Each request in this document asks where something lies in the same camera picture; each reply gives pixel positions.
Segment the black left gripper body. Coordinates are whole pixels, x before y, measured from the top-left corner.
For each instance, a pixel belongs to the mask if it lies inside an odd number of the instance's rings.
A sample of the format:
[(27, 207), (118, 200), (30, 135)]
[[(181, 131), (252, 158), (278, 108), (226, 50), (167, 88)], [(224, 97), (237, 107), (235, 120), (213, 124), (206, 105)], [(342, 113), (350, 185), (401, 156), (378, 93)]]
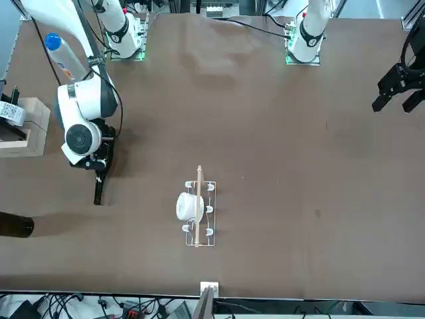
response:
[(424, 69), (411, 69), (396, 63), (378, 82), (380, 96), (394, 96), (424, 88)]

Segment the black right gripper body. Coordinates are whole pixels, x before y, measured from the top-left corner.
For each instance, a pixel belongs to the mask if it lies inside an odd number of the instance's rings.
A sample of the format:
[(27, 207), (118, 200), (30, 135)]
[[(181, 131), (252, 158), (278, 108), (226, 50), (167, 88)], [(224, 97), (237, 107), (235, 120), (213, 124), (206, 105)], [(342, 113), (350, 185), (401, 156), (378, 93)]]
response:
[(116, 130), (105, 120), (91, 120), (68, 129), (68, 161), (71, 167), (107, 171), (112, 164)]

